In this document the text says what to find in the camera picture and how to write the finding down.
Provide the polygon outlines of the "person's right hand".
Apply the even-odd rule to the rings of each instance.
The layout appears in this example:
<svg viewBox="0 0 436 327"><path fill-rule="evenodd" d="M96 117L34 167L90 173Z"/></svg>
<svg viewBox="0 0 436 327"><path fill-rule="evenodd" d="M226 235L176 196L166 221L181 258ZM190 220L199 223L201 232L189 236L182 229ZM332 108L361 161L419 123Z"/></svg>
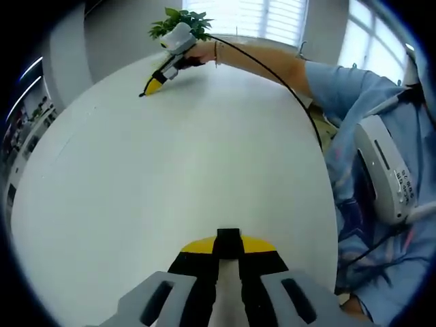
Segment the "person's right hand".
<svg viewBox="0 0 436 327"><path fill-rule="evenodd" d="M217 60L217 42L200 42L190 48L184 58L188 67L199 67Z"/></svg>

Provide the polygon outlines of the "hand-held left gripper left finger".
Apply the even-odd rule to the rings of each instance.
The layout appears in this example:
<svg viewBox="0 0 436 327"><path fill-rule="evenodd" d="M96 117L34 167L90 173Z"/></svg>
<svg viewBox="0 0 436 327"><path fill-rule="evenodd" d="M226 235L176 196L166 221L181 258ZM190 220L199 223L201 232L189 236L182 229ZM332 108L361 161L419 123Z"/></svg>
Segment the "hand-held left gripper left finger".
<svg viewBox="0 0 436 327"><path fill-rule="evenodd" d="M185 245L167 271L122 296L102 326L207 326L216 300L215 236Z"/></svg>

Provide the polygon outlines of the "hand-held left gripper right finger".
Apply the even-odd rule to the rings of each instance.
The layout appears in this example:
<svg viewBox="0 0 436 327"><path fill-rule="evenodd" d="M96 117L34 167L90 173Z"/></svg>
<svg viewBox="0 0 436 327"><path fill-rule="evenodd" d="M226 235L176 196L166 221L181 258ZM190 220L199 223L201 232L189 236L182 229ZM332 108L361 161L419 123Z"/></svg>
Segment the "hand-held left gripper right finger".
<svg viewBox="0 0 436 327"><path fill-rule="evenodd" d="M290 270L269 242L241 236L241 296L250 326L371 326L340 309L336 296Z"/></svg>

